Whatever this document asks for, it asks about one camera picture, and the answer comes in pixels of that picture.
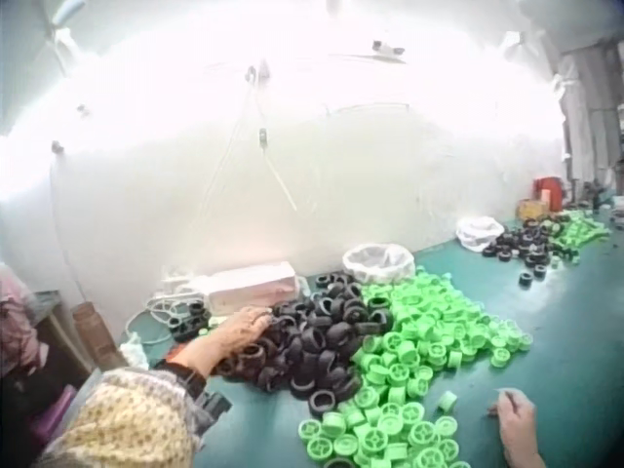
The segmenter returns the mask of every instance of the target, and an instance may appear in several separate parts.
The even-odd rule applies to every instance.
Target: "table surface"
[[[530,352],[516,355],[504,370],[482,359],[435,378],[422,401],[425,417],[438,416],[435,405],[446,390],[457,394],[459,457],[476,468],[506,466],[497,422],[486,409],[497,388],[518,387],[538,407],[539,446],[548,466],[598,465],[624,430],[624,233],[586,246],[580,265],[549,269],[528,291],[518,286],[520,262],[484,258],[456,242],[415,257],[430,272],[450,272],[455,286],[483,302],[488,313],[515,320],[534,337]],[[157,337],[157,327],[147,317],[134,326],[144,340]],[[170,346],[147,347],[148,357],[160,358]],[[195,466],[318,466],[297,436],[299,422],[309,417],[306,402],[220,378],[208,388],[233,407],[207,433]]]

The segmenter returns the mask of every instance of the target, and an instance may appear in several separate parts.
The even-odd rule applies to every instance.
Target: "power cord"
[[[153,320],[166,326],[168,328],[165,336],[159,336],[156,339],[141,341],[142,345],[154,345],[162,343],[171,338],[169,333],[169,325],[172,319],[184,320],[190,317],[188,312],[188,304],[196,302],[198,299],[203,300],[203,296],[196,291],[184,291],[188,290],[188,287],[182,286],[176,289],[173,294],[155,295],[145,302],[145,307],[136,312],[128,322],[126,322],[126,335],[128,338],[132,336],[131,323],[138,318],[141,314],[148,313]]]

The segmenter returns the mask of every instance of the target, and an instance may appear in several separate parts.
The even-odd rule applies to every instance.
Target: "finger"
[[[263,317],[271,312],[271,309],[268,307],[250,307],[247,310],[247,316],[252,321],[255,322],[260,317]]]
[[[514,407],[516,407],[516,411],[533,409],[533,402],[528,399],[527,395],[525,395],[525,392],[522,390],[518,390],[517,388],[504,388],[501,390],[511,399]]]
[[[260,337],[260,335],[268,328],[271,323],[271,316],[265,314],[258,319],[255,320],[250,326],[250,332],[255,338]]]
[[[496,403],[498,417],[500,419],[510,419],[516,415],[514,411],[514,404],[507,395],[507,392],[500,392],[498,394],[498,402]]]
[[[492,404],[487,409],[487,415],[488,416],[498,416],[498,405],[496,403]]]

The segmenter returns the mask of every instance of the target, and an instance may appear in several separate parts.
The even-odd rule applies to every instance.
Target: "white plastic bag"
[[[143,351],[143,345],[140,344],[140,338],[135,331],[130,335],[130,339],[119,346],[121,354],[126,358],[126,362],[131,368],[149,369],[147,356]]]
[[[457,239],[473,252],[482,252],[505,228],[489,216],[463,217],[457,223]]]
[[[396,244],[363,244],[342,257],[344,270],[360,283],[394,283],[413,276],[413,255]]]

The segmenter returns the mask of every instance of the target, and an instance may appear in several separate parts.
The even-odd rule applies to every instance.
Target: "ceiling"
[[[312,1],[358,3],[358,0],[298,1],[307,4]],[[594,45],[606,38],[624,38],[624,8],[620,13],[616,1],[619,0],[479,0],[482,6],[487,2],[495,7],[492,10],[515,9],[516,6],[510,7],[509,4],[518,3],[526,16],[549,33],[555,47],[562,53]],[[482,17],[479,23],[482,25],[490,20],[490,8],[475,8],[479,2],[472,5]],[[48,11],[55,11],[60,3],[61,0],[46,0]],[[89,0],[87,7],[68,26],[84,51],[103,54],[138,31],[154,29],[158,24],[202,5],[226,3],[228,0]],[[407,4],[402,0],[362,0],[362,3],[375,4],[383,13],[404,8],[413,10],[420,6],[433,8],[431,6],[436,2],[413,0],[409,7],[405,7]],[[5,134],[28,104],[56,83],[60,73],[54,56],[46,48],[43,27],[31,0],[0,0],[0,8],[0,35],[3,38],[0,134]]]

